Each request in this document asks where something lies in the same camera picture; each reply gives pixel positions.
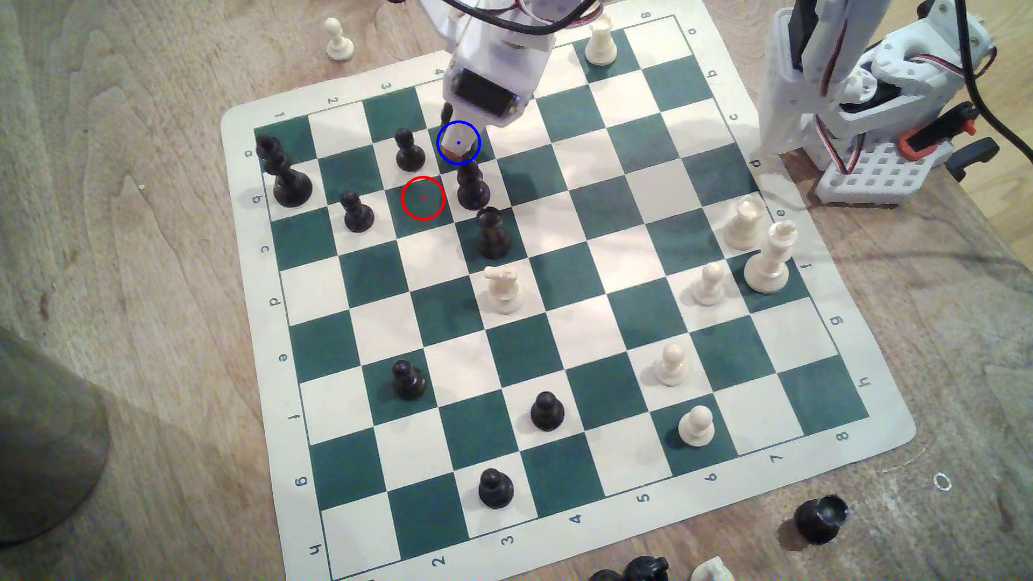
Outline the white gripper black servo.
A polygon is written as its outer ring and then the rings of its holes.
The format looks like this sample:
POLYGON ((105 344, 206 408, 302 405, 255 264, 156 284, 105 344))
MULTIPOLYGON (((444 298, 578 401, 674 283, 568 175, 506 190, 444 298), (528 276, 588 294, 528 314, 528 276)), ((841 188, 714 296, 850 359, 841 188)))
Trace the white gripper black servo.
POLYGON ((442 159, 468 164, 482 149, 478 129, 508 126, 523 115, 555 36, 510 32, 471 17, 445 18, 442 36, 451 55, 443 96, 452 120, 442 126, 442 159))

